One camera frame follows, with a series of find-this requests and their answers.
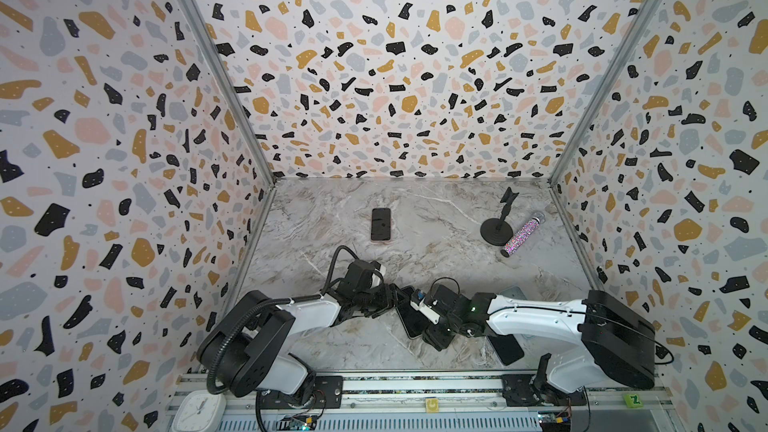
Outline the black phone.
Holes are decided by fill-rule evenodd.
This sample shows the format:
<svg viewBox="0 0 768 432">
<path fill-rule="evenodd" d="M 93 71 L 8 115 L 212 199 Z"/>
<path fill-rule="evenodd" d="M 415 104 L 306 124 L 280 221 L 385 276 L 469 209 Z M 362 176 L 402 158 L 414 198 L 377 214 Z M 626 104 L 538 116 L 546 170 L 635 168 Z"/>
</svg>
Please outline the black phone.
<svg viewBox="0 0 768 432">
<path fill-rule="evenodd" d="M 409 339 L 420 337 L 431 324 L 423 314 L 413 309 L 408 301 L 398 304 L 396 311 Z"/>
<path fill-rule="evenodd" d="M 514 335 L 491 336 L 488 341 L 504 366 L 512 365 L 525 356 L 525 352 Z"/>
</svg>

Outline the light blue phone case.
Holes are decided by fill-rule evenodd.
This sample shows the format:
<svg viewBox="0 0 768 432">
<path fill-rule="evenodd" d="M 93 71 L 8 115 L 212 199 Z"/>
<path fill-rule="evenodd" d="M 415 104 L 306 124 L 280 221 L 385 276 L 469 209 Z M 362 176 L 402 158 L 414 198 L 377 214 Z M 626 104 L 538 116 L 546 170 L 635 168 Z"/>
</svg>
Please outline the light blue phone case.
<svg viewBox="0 0 768 432">
<path fill-rule="evenodd" d="M 511 298 L 513 300 L 526 300 L 527 297 L 522 289 L 518 286 L 509 287 L 501 292 L 501 295 Z"/>
</svg>

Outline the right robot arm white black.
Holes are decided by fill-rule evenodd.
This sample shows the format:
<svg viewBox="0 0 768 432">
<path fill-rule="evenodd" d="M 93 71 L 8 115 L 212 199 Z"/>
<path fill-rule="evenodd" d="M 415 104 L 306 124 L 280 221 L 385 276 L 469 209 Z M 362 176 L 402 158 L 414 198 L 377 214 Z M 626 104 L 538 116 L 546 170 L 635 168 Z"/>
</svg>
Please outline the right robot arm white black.
<svg viewBox="0 0 768 432">
<path fill-rule="evenodd" d="M 524 404 L 556 404 L 606 380 L 638 390 L 655 385 L 653 326 L 604 291 L 592 290 L 582 300 L 543 302 L 493 293 L 468 298 L 438 285 L 414 292 L 409 305 L 426 319 L 422 336 L 437 350 L 457 335 L 490 337 L 513 348 L 520 336 L 569 344 L 564 352 L 540 357 L 536 373 L 520 389 Z"/>
</svg>

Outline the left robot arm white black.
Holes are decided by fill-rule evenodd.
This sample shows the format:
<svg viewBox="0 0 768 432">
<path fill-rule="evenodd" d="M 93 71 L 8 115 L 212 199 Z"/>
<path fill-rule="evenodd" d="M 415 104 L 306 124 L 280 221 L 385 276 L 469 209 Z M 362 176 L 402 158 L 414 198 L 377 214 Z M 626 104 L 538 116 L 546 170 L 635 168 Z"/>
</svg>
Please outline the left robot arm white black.
<svg viewBox="0 0 768 432">
<path fill-rule="evenodd" d="M 247 293 L 198 348 L 207 392 L 240 398 L 269 390 L 298 405 L 308 402 L 317 372 L 288 351 L 288 339 L 354 318 L 377 318 L 396 306 L 400 292 L 384 280 L 379 262 L 355 258 L 344 276 L 327 278 L 315 294 L 269 298 L 260 291 Z"/>
</svg>

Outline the black phone stand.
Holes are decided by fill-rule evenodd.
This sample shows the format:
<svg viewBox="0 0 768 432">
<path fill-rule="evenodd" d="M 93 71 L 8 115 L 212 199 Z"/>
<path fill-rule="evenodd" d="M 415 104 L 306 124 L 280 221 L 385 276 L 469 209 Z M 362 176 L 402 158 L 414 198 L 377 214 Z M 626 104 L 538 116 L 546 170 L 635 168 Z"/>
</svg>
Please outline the black phone stand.
<svg viewBox="0 0 768 432">
<path fill-rule="evenodd" d="M 500 203 L 503 205 L 500 215 L 489 218 L 481 224 L 480 235 L 488 244 L 503 246 L 513 237 L 514 231 L 506 219 L 517 197 L 518 193 L 513 192 L 512 188 L 508 187 L 500 200 Z"/>
</svg>

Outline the yellow sticker tag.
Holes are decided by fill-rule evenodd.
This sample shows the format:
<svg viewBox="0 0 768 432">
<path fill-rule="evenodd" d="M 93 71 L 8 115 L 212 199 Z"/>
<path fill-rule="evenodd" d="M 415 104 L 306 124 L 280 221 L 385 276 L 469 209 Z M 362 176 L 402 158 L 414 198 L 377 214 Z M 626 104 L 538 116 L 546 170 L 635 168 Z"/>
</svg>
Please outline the yellow sticker tag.
<svg viewBox="0 0 768 432">
<path fill-rule="evenodd" d="M 437 398 L 427 398 L 425 400 L 425 408 L 427 413 L 438 413 L 439 400 Z"/>
</svg>

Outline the glitter purple microphone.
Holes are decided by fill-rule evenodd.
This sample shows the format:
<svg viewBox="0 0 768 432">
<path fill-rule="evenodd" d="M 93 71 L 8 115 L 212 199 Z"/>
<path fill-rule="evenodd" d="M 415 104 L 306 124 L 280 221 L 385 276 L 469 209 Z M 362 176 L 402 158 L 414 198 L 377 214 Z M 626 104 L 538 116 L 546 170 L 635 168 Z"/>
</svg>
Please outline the glitter purple microphone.
<svg viewBox="0 0 768 432">
<path fill-rule="evenodd" d="M 518 252 L 525 242 L 540 228 L 546 221 L 542 211 L 534 212 L 530 219 L 516 232 L 512 238 L 500 249 L 503 257 L 510 257 Z"/>
</svg>

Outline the green sticker tag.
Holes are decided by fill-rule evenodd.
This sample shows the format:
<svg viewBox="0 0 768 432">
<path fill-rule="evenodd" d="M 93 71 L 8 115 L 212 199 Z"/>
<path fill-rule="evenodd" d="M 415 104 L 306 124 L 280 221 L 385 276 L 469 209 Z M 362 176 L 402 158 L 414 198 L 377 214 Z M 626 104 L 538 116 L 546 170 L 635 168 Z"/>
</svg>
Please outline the green sticker tag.
<svg viewBox="0 0 768 432">
<path fill-rule="evenodd" d="M 626 393 L 623 395 L 626 407 L 629 409 L 640 409 L 644 407 L 644 403 L 640 396 L 636 393 Z"/>
</svg>

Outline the white square clock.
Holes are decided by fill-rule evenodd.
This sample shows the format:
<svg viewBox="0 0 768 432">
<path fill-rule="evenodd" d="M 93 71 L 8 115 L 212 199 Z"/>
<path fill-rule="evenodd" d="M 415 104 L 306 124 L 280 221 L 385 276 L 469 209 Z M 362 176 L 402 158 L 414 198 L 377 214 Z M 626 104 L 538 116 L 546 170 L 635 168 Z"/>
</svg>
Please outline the white square clock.
<svg viewBox="0 0 768 432">
<path fill-rule="evenodd" d="M 224 394 L 206 390 L 191 392 L 182 401 L 171 423 L 173 432 L 217 431 L 226 409 Z"/>
</svg>

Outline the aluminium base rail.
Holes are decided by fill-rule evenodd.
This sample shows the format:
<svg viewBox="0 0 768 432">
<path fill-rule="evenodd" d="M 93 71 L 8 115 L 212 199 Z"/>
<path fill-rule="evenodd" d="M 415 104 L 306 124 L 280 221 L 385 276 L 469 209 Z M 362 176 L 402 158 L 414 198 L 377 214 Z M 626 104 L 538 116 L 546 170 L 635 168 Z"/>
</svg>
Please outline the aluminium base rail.
<svg viewBox="0 0 768 432">
<path fill-rule="evenodd" d="M 313 404 L 292 408 L 274 391 L 236 398 L 226 394 L 217 431 L 682 431 L 666 390 L 635 391 L 603 385 L 577 393 L 563 405 L 512 401 L 523 370 L 333 371 L 318 377 Z M 175 414 L 204 377 L 182 377 L 169 412 Z M 636 393 L 644 403 L 629 409 Z M 437 398 L 439 412 L 425 400 Z"/>
</svg>

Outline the aluminium corner post left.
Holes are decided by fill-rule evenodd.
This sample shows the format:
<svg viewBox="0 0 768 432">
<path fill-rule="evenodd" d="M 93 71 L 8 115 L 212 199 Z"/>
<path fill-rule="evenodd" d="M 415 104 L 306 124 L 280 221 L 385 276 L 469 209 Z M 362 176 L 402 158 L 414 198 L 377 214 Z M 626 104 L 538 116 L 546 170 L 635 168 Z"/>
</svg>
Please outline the aluminium corner post left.
<svg viewBox="0 0 768 432">
<path fill-rule="evenodd" d="M 200 52 L 208 64 L 211 74 L 233 114 L 235 123 L 243 135 L 243 141 L 248 146 L 254 158 L 258 176 L 265 183 L 265 188 L 267 190 L 273 189 L 275 187 L 275 177 L 269 169 L 267 160 L 262 153 L 251 123 L 246 117 L 243 105 L 238 100 L 235 87 L 225 71 L 220 55 L 216 49 L 215 42 L 207 31 L 204 18 L 197 7 L 196 1 L 178 0 L 178 3 L 180 10 L 183 12 L 189 23 L 191 33 L 198 43 Z"/>
</svg>

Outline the aluminium corner post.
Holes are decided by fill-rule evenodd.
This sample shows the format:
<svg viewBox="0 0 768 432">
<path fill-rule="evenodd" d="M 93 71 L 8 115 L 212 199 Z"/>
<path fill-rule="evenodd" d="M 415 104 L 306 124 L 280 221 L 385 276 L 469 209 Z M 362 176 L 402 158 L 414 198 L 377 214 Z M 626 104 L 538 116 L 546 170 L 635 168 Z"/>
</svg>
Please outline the aluminium corner post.
<svg viewBox="0 0 768 432">
<path fill-rule="evenodd" d="M 233 114 L 235 123 L 243 135 L 243 141 L 248 146 L 254 158 L 258 176 L 265 183 L 265 188 L 267 190 L 273 189 L 275 187 L 275 177 L 269 169 L 267 160 L 262 153 L 251 123 L 246 117 L 243 105 L 238 100 L 235 87 L 225 71 L 220 55 L 216 49 L 215 42 L 207 31 L 204 18 L 197 7 L 196 1 L 178 0 L 178 3 L 180 10 L 183 12 L 189 23 L 191 33 L 198 43 L 200 52 L 208 64 L 211 74 Z"/>
<path fill-rule="evenodd" d="M 568 140 L 565 150 L 560 156 L 556 166 L 548 179 L 548 185 L 555 189 L 556 184 L 565 174 L 567 165 L 576 153 L 580 141 L 587 135 L 588 128 L 596 118 L 602 104 L 606 101 L 621 71 L 626 67 L 628 61 L 633 56 L 633 50 L 640 42 L 650 19 L 656 12 L 662 0 L 644 0 L 640 5 L 638 13 L 631 23 L 627 34 L 622 39 L 617 48 L 614 58 L 609 63 L 606 72 L 597 83 L 597 88 L 588 102 L 585 113 L 573 129 L 573 134 Z"/>
</svg>

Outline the aluminium corner post right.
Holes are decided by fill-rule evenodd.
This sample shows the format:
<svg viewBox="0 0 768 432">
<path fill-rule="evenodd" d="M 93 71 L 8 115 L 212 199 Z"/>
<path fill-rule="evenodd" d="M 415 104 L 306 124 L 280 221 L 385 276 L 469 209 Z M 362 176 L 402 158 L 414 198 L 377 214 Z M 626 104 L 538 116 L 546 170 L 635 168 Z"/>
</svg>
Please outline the aluminium corner post right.
<svg viewBox="0 0 768 432">
<path fill-rule="evenodd" d="M 596 118 L 602 104 L 606 101 L 621 71 L 626 67 L 628 61 L 633 56 L 633 50 L 640 42 L 650 19 L 656 12 L 662 0 L 644 0 L 640 5 L 638 13 L 631 23 L 627 34 L 622 39 L 617 48 L 614 58 L 609 63 L 606 72 L 597 83 L 597 88 L 588 102 L 585 113 L 573 129 L 573 134 L 568 140 L 565 150 L 560 156 L 556 166 L 548 179 L 548 185 L 555 189 L 556 184 L 565 174 L 567 165 L 576 153 L 580 141 L 587 135 L 588 128 Z"/>
</svg>

